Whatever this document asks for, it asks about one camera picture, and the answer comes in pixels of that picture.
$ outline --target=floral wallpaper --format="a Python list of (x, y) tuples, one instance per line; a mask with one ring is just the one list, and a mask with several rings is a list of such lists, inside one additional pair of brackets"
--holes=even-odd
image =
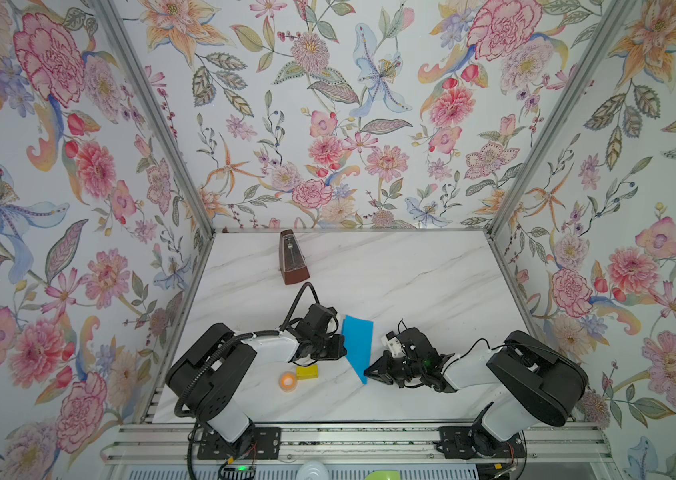
[(216, 226), (485, 226), (604, 0), (117, 8)]
[(0, 0), (0, 479), (97, 477), (165, 357), (204, 235), (141, 111), (85, 0)]
[(624, 477), (676, 480), (676, 0), (619, 36), (498, 244)]

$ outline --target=white marble tabletop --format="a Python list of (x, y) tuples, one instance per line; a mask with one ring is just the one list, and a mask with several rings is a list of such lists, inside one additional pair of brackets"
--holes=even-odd
[[(400, 319), (418, 327), (440, 353), (465, 352), (479, 337), (498, 345), (525, 329), (514, 299), (480, 231), (334, 232), (297, 234), (320, 302), (342, 315), (374, 322), (370, 362), (380, 338)], [(180, 338), (175, 359), (212, 324), (270, 330), (282, 323), (300, 285), (286, 286), (277, 259), (279, 235), (219, 234)], [(313, 302), (307, 290), (295, 316)], [(285, 393), (277, 380), (286, 363), (248, 371), (234, 399), (257, 422), (453, 420), (475, 418), (503, 386), (455, 393), (363, 385), (344, 358), (319, 362), (319, 379)], [(155, 423), (176, 418), (176, 395), (165, 387)]]

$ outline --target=starfish-shaped orange flower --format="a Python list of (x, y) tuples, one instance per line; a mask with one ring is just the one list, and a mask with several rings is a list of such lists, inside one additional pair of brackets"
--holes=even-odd
[(529, 207), (530, 210), (532, 210), (534, 208), (536, 210), (533, 213), (527, 214), (525, 216), (538, 215), (543, 211), (543, 209), (546, 207), (546, 205), (548, 205), (548, 209), (552, 213), (552, 223), (554, 223), (554, 228), (557, 230), (557, 232), (559, 232), (559, 227), (557, 227), (557, 219), (554, 216), (554, 204), (561, 205), (562, 208), (564, 208), (564, 204), (561, 201), (557, 200), (557, 198), (554, 196), (554, 194), (557, 193), (557, 190), (562, 188), (562, 186), (564, 185), (564, 182), (570, 176), (570, 172), (572, 172), (572, 171), (573, 171), (573, 168), (571, 166), (570, 170), (568, 171), (568, 174), (564, 176), (562, 181), (559, 182), (559, 184), (556, 187), (554, 187), (551, 192), (547, 192), (543, 188), (537, 188), (537, 187), (535, 187), (532, 190), (530, 190), (529, 192), (527, 192), (525, 195), (530, 195), (533, 192), (535, 192), (535, 199), (538, 200), (538, 204)]
[(223, 138), (223, 136), (221, 136), (220, 139), (224, 142), (224, 150), (226, 150), (226, 164), (221, 168), (217, 168), (217, 169), (211, 171), (208, 174), (208, 179), (204, 182), (204, 185), (202, 187), (204, 188), (204, 187), (208, 186), (208, 183), (213, 178), (213, 175), (218, 175), (219, 178), (223, 178), (223, 177), (226, 176), (226, 174), (228, 174), (229, 177), (226, 180), (227, 183), (228, 183), (229, 179), (231, 180), (231, 187), (229, 188), (229, 191), (226, 193), (226, 196), (228, 197), (229, 194), (231, 193), (231, 191), (234, 189), (234, 172), (237, 172), (238, 174), (242, 174), (242, 175), (247, 175), (248, 177), (252, 177), (252, 178), (262, 178), (262, 177), (248, 173), (248, 172), (246, 172), (246, 171), (244, 171), (240, 168), (240, 166), (248, 164), (249, 161), (239, 162), (238, 164), (232, 164), (231, 163), (231, 154), (229, 153), (229, 146), (226, 145), (226, 140)]

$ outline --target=yellow block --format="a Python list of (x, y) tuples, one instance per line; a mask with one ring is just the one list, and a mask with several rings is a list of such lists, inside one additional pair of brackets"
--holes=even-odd
[(312, 366), (297, 366), (295, 368), (295, 376), (299, 380), (316, 379), (320, 376), (320, 371), (316, 365)]

